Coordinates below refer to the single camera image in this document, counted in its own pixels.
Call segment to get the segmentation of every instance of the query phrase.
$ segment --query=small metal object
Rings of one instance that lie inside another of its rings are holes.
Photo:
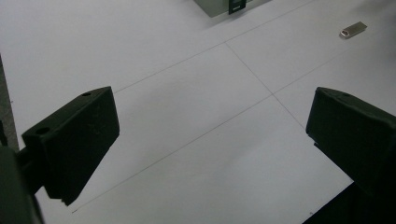
[[[340,36],[344,39],[349,39],[350,37],[363,32],[366,28],[367,26],[360,21],[342,30]]]

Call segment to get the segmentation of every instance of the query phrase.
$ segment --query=screw hole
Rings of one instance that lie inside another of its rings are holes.
[[[37,131],[35,131],[36,134],[44,134],[50,131],[50,128],[41,128]]]
[[[349,32],[348,32],[348,31],[345,31],[345,30],[342,31],[341,34],[342,34],[343,36],[349,36]]]

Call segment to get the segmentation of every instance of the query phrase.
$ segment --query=white table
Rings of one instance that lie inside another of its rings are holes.
[[[71,206],[37,193],[47,222],[302,223],[351,183],[304,133],[314,89],[396,114],[395,9],[273,0],[210,19],[185,0],[0,1],[18,135],[115,92],[120,138]]]

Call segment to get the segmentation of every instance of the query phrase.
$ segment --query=black plastic part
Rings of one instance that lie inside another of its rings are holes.
[[[0,120],[0,146],[8,146],[8,140],[6,134],[4,133],[3,121]]]
[[[247,6],[247,0],[229,0],[228,14],[233,14]]]
[[[108,149],[120,134],[110,87],[89,91],[40,121],[22,135],[29,158],[48,195],[72,203],[82,192]],[[30,189],[35,190],[37,183]]]
[[[27,148],[17,153],[17,160],[24,176],[26,188],[32,195],[43,187],[49,176],[49,169],[44,157],[38,157]]]
[[[345,92],[317,88],[306,132],[369,196],[394,198],[394,116]]]
[[[390,224],[394,223],[393,209],[352,183],[304,224]]]
[[[25,187],[25,181],[15,152],[0,147],[0,223],[44,223],[35,196]]]

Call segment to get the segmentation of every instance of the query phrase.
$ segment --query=table surface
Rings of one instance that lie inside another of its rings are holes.
[[[257,1],[0,1],[18,136],[115,92],[119,139],[69,207],[37,193],[47,223],[303,223],[351,183],[304,127],[317,86],[396,115],[396,2]]]

